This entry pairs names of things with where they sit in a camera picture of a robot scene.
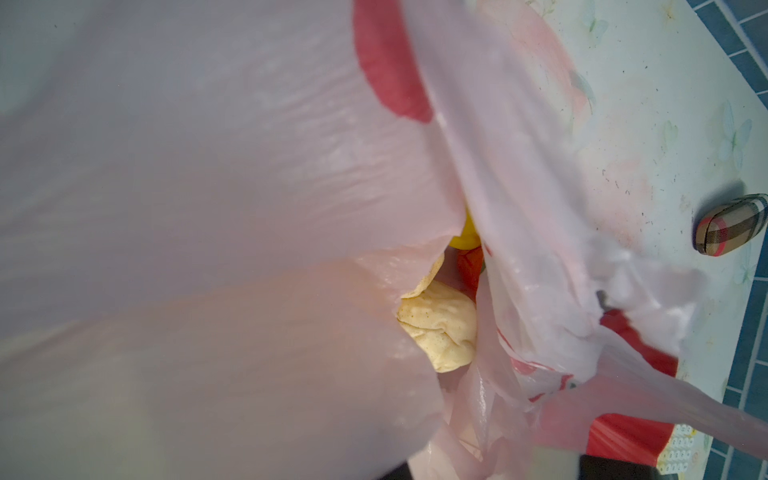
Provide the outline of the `beige fake potato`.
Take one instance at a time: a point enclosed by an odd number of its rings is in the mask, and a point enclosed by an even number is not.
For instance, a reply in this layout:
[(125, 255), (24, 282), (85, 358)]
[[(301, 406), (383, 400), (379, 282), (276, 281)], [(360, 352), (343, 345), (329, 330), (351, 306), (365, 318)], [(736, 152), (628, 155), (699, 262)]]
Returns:
[(440, 255), (417, 286), (401, 296), (396, 318), (429, 358), (434, 370), (448, 373), (475, 358), (477, 312), (475, 302), (436, 279), (443, 266)]

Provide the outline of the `pink plastic bag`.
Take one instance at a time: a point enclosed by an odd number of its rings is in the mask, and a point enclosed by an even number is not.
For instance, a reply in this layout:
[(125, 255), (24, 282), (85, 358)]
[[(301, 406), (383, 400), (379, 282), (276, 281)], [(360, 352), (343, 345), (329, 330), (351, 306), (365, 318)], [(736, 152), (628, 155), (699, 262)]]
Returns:
[[(762, 458), (767, 425), (601, 325), (686, 350), (709, 281), (662, 210), (716, 100), (648, 1), (399, 1), (428, 124), (378, 100), (353, 1), (110, 2), (1, 128), (5, 479), (523, 479), (608, 414)], [(396, 318), (469, 208), (475, 358)]]

